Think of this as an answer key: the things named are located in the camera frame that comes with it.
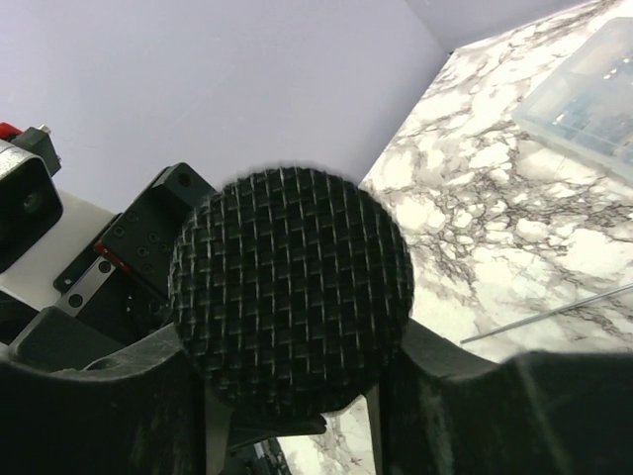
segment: white marble countertop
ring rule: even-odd
[[[543,148],[516,104],[633,0],[598,0],[455,51],[363,186],[400,223],[415,266],[412,317],[458,342],[633,282],[633,186]],[[464,347],[633,349],[633,292]],[[373,475],[359,400],[320,436],[280,439],[297,475]]]

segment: gray wall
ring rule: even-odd
[[[359,181],[454,39],[546,3],[409,1],[5,2],[0,121],[50,126],[57,184],[113,211],[177,161],[216,186],[279,162]],[[452,5],[493,1],[473,25]]]
[[[449,50],[520,27],[588,0],[405,0]]]

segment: red component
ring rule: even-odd
[[[97,253],[103,255],[106,259],[108,259],[112,265],[119,267],[124,272],[130,272],[130,268],[127,264],[125,264],[116,254],[110,252],[102,242],[96,242],[93,246]]]
[[[0,140],[7,141],[21,133],[22,131],[20,129],[13,127],[11,124],[0,122]]]

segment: clear plastic container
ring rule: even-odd
[[[512,118],[546,146],[633,181],[633,18],[606,23]]]

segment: crosshatch texture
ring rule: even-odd
[[[413,300],[398,225],[327,173],[276,168],[209,196],[169,277],[185,352],[219,399],[262,416],[339,411],[377,382]]]

